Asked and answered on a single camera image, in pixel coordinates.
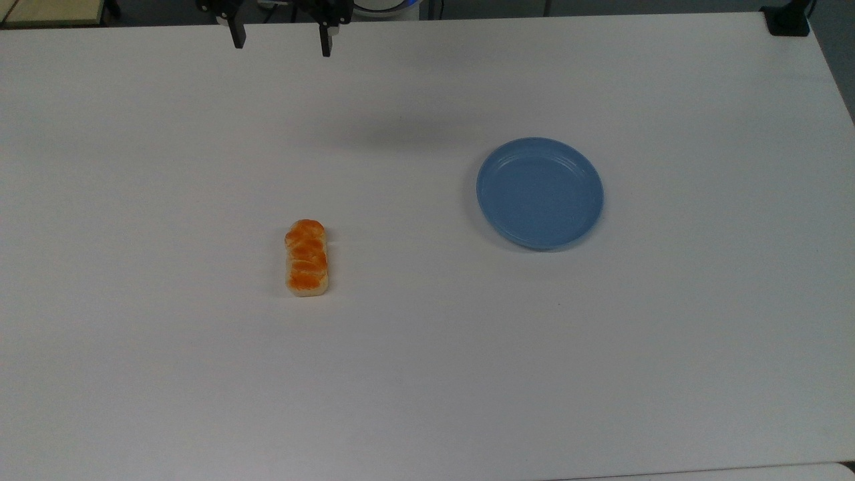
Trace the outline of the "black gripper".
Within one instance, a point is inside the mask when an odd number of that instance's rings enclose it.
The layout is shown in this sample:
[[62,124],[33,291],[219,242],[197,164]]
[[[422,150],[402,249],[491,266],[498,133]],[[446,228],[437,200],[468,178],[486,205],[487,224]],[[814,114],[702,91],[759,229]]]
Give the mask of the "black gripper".
[[[254,1],[263,9],[274,5],[288,5],[314,19],[319,24],[319,39],[323,57],[332,55],[333,25],[348,24],[353,15],[353,1]],[[218,23],[227,25],[233,45],[243,49],[246,41],[244,24],[238,19],[244,1],[196,1],[196,8],[214,15]]]

